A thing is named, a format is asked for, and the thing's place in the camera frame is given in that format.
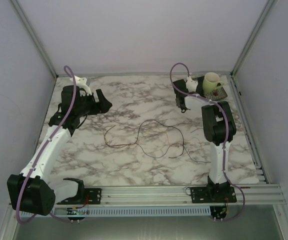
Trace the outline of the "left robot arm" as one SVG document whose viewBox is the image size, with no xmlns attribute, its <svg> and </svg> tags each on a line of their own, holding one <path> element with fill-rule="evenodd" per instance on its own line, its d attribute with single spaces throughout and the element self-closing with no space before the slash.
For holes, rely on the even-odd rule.
<svg viewBox="0 0 288 240">
<path fill-rule="evenodd" d="M 46 216 L 55 204 L 86 203 L 88 193 L 81 179 L 67 177 L 50 185 L 50 173 L 64 146 L 83 124 L 80 119 L 105 114 L 112 106 L 101 89 L 87 94 L 83 87 L 63 87 L 61 102 L 49 120 L 39 148 L 26 167 L 7 180 L 10 202 L 15 211 Z"/>
</svg>

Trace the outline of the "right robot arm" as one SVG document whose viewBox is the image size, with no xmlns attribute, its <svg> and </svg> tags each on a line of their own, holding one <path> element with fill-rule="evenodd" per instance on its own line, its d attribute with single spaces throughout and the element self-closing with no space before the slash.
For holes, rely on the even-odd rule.
<svg viewBox="0 0 288 240">
<path fill-rule="evenodd" d="M 190 93 L 183 79 L 171 82 L 176 95 L 176 105 L 184 113 L 197 111 L 201 107 L 204 137 L 210 143 L 211 167 L 207 184 L 203 187 L 191 187 L 190 196 L 197 203 L 235 203 L 235 190 L 227 175 L 229 148 L 237 132 L 230 105 L 227 101 L 216 102 Z"/>
</svg>

